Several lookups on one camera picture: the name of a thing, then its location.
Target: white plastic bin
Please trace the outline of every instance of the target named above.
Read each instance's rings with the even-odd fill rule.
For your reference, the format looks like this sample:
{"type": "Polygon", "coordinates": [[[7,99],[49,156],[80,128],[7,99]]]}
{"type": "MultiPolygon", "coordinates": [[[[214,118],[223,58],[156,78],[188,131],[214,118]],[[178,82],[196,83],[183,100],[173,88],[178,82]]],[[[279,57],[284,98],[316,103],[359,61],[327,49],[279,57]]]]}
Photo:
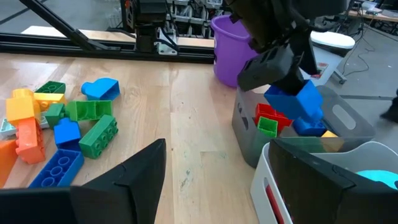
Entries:
{"type": "MultiPolygon", "coordinates": [[[[260,224],[293,224],[272,175],[268,151],[269,143],[263,147],[250,190],[257,217],[260,224]]],[[[351,172],[387,170],[398,174],[398,154],[379,142],[367,142],[348,152],[313,155],[351,172]]]]}

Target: lego duplo block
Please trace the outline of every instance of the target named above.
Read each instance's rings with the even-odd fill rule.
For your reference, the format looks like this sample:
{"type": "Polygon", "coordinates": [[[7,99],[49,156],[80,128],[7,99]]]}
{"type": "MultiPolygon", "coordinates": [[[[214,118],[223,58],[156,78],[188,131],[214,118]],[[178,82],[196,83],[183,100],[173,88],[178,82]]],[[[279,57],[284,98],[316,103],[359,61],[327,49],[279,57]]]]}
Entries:
{"type": "Polygon", "coordinates": [[[26,118],[19,122],[17,128],[16,152],[28,164],[45,160],[42,130],[34,118],[26,118]]]}
{"type": "Polygon", "coordinates": [[[58,122],[65,117],[65,105],[63,103],[53,103],[45,114],[45,118],[49,123],[50,128],[54,128],[58,122]]]}
{"type": "Polygon", "coordinates": [[[84,157],[81,152],[58,149],[29,188],[69,186],[83,163],[84,157]]]}
{"type": "Polygon", "coordinates": [[[65,93],[67,86],[64,83],[48,81],[38,88],[35,93],[65,93]]]}
{"type": "Polygon", "coordinates": [[[114,100],[120,95],[119,82],[112,78],[99,78],[94,83],[85,82],[81,92],[87,100],[114,100]]]}
{"type": "Polygon", "coordinates": [[[326,132],[326,127],[321,121],[306,122],[300,118],[293,121],[293,128],[301,136],[320,137],[326,132]]]}
{"type": "Polygon", "coordinates": [[[76,121],[71,121],[69,118],[62,118],[54,126],[55,145],[59,149],[80,151],[80,138],[79,124],[76,121]]]}
{"type": "Polygon", "coordinates": [[[258,124],[260,117],[278,121],[278,132],[281,132],[284,127],[290,126],[293,122],[293,120],[287,119],[283,113],[272,109],[271,105],[265,105],[262,103],[258,103],[256,106],[256,118],[254,120],[256,125],[258,124]]]}
{"type": "Polygon", "coordinates": [[[6,99],[6,118],[13,126],[26,118],[35,118],[40,122],[40,106],[34,100],[33,92],[28,89],[12,91],[12,98],[6,99]]]}
{"type": "Polygon", "coordinates": [[[333,132],[331,131],[326,131],[323,135],[323,138],[338,138],[337,135],[335,135],[333,132]]]}
{"type": "Polygon", "coordinates": [[[91,159],[97,159],[111,142],[114,135],[118,133],[117,124],[113,116],[102,116],[79,142],[83,155],[91,159]]]}
{"type": "MultiPolygon", "coordinates": [[[[49,123],[45,119],[45,112],[42,112],[42,117],[40,120],[40,127],[42,129],[49,128],[49,123]]],[[[17,133],[17,129],[4,118],[1,123],[0,134],[4,137],[13,136],[17,133]]]]}
{"type": "Polygon", "coordinates": [[[17,161],[16,148],[16,140],[0,141],[0,188],[6,183],[15,161],[17,161]]]}
{"type": "Polygon", "coordinates": [[[47,111],[53,103],[67,103],[63,93],[34,93],[33,97],[39,103],[41,111],[47,111]]]}
{"type": "Polygon", "coordinates": [[[322,96],[311,80],[306,80],[302,90],[296,95],[288,95],[276,86],[271,86],[265,93],[273,109],[283,113],[288,119],[302,118],[305,121],[319,121],[323,118],[321,110],[322,96]]]}
{"type": "Polygon", "coordinates": [[[265,117],[260,117],[257,129],[269,137],[276,138],[278,121],[274,121],[265,117]]]}
{"type": "Polygon", "coordinates": [[[112,115],[112,101],[72,101],[66,111],[72,121],[94,121],[102,115],[112,115]]]}

